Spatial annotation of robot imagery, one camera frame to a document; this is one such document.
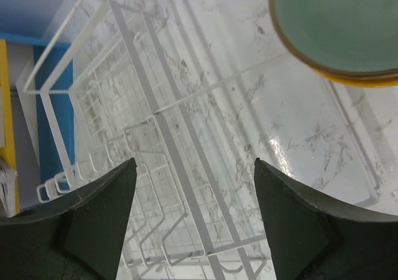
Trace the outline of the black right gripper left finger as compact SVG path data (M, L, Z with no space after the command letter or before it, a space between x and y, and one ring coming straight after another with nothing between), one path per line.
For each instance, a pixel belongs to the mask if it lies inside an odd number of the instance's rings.
M55 200L1 218L1 279L116 279L136 189L130 158Z

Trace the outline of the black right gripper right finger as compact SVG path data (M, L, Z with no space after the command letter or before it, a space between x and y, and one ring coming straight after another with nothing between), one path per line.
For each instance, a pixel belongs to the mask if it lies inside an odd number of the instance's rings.
M397 279L397 216L338 200L260 158L254 184L277 279Z

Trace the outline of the orange yellow bowl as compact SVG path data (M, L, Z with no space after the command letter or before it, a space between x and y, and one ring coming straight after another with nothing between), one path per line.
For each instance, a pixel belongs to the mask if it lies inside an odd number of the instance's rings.
M327 80L339 83L342 85L355 86L360 88L387 88L397 86L397 75L386 76L380 78L348 78L339 77L337 75L331 75L329 73L321 72L315 68L312 68L314 72L320 76L326 78Z

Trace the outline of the mint green bowl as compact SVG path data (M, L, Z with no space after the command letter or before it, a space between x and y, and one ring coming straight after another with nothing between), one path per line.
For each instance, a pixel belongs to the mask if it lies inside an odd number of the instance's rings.
M307 65L397 68L397 0L269 0L269 10L281 42Z

